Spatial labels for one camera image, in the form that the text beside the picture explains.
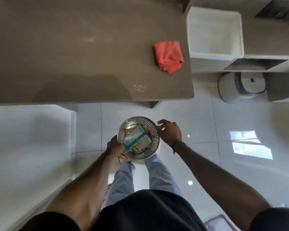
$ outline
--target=brown table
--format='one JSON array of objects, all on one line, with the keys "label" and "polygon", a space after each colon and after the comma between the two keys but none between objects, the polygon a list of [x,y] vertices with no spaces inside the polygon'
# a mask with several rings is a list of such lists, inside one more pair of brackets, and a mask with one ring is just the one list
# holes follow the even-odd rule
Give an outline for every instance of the brown table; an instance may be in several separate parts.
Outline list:
[{"label": "brown table", "polygon": [[[155,42],[179,40],[168,75]],[[0,0],[0,104],[192,98],[181,5],[142,0]]]}]

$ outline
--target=stainless steel strainer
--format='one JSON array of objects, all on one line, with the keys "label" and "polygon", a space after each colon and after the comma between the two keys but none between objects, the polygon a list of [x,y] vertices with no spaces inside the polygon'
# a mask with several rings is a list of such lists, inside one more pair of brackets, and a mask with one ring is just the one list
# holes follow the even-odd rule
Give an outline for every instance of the stainless steel strainer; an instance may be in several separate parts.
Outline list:
[{"label": "stainless steel strainer", "polygon": [[123,154],[126,155],[130,159],[142,160],[142,159],[147,159],[150,156],[152,156],[160,145],[161,139],[158,136],[158,130],[156,129],[157,126],[152,120],[146,117],[142,117],[142,116],[131,117],[122,123],[122,125],[119,128],[117,136],[118,136],[118,142],[122,143],[122,140],[125,137],[124,129],[127,129],[127,132],[128,132],[128,129],[132,130],[138,124],[146,125],[148,127],[151,138],[152,138],[151,147],[147,147],[146,149],[143,149],[137,153],[124,150]]}]

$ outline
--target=black sleeve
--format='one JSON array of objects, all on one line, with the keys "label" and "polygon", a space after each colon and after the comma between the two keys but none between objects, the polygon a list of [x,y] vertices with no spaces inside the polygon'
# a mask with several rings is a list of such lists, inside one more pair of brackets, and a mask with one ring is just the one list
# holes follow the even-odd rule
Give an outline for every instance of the black sleeve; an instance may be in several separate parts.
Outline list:
[{"label": "black sleeve", "polygon": [[251,222],[250,231],[289,231],[289,208],[270,208]]},{"label": "black sleeve", "polygon": [[56,212],[43,212],[32,217],[19,231],[80,231],[71,218]]}]

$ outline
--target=black t-shirt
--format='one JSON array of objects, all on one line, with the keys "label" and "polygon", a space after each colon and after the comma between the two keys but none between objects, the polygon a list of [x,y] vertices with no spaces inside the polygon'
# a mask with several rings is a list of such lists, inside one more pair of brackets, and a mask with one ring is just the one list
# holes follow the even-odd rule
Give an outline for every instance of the black t-shirt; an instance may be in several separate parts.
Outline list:
[{"label": "black t-shirt", "polygon": [[[80,231],[69,217],[44,212],[32,217],[20,231]],[[92,231],[205,231],[192,206],[182,197],[161,190],[137,191],[104,208]],[[251,231],[289,231],[289,209],[274,208],[259,213]]]}]

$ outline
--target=person's left hand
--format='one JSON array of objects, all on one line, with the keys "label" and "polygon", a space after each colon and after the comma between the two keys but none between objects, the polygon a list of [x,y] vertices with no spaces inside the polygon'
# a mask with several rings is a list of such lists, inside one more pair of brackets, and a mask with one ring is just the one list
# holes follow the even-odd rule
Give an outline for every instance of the person's left hand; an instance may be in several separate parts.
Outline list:
[{"label": "person's left hand", "polygon": [[124,150],[123,143],[119,143],[117,140],[117,136],[114,136],[108,143],[107,143],[107,149],[110,150],[115,156],[127,159],[125,155],[122,154]]}]

